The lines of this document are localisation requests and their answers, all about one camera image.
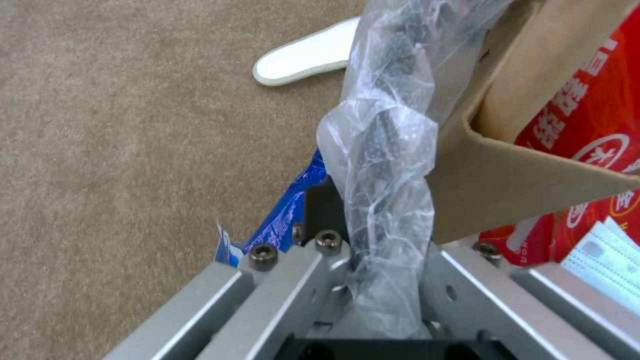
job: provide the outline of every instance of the cardboard flap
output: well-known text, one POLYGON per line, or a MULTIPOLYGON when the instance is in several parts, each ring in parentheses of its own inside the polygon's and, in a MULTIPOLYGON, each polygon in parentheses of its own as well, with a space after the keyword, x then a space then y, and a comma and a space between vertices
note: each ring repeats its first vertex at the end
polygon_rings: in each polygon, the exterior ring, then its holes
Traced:
POLYGON ((465 121, 457 126, 465 136, 428 177, 436 243, 640 187, 636 176, 485 138, 465 121))
POLYGON ((539 9, 539 1, 509 7, 490 31, 474 78, 440 130, 436 168, 427 177, 436 243, 640 187, 637 177, 485 138, 471 129, 505 59, 535 27, 539 9))
POLYGON ((638 0, 547 0, 513 43, 474 127, 512 143, 635 8, 638 0))

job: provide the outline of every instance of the carpet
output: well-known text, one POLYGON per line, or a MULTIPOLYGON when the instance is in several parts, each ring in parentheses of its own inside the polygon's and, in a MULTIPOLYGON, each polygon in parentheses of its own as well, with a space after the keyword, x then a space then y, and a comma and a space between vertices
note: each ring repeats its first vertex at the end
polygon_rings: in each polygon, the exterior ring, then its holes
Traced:
POLYGON ((254 61, 362 0, 0 3, 0 354, 101 357, 245 240, 310 159, 343 72, 254 61))

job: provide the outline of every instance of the plastic bag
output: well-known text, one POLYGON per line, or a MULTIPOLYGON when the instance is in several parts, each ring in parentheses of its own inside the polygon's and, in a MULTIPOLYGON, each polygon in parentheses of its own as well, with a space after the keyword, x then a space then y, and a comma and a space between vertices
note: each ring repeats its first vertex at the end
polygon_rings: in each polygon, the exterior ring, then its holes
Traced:
POLYGON ((372 0, 356 32, 340 104, 317 141, 344 199, 356 268, 348 277, 369 327, 421 327, 418 283, 433 227, 424 180, 438 124, 467 86, 486 30, 509 0, 372 0))

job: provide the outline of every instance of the black screw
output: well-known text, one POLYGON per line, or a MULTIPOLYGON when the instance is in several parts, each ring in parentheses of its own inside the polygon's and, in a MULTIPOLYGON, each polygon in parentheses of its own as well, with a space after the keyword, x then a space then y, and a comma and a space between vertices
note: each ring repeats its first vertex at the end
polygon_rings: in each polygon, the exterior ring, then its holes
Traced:
POLYGON ((267 272, 278 262, 278 249, 272 244, 257 244, 249 253, 249 264, 252 268, 267 272))

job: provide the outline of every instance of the screw hole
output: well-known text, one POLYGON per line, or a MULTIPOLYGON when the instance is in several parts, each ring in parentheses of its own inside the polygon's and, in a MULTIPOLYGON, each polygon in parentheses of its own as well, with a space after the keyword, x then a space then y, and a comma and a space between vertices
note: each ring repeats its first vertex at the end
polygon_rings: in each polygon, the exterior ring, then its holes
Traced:
POLYGON ((447 285, 445 290, 447 292, 449 300, 456 301, 458 299, 458 294, 456 293, 456 290, 453 288, 453 286, 447 285))
POLYGON ((322 235, 322 239, 323 240, 331 240, 331 241, 333 241, 333 240, 335 240, 335 234, 333 234, 333 233, 324 233, 322 235))
POLYGON ((255 247, 254 252, 256 255, 268 255, 271 253, 271 247, 267 245, 259 245, 255 247))

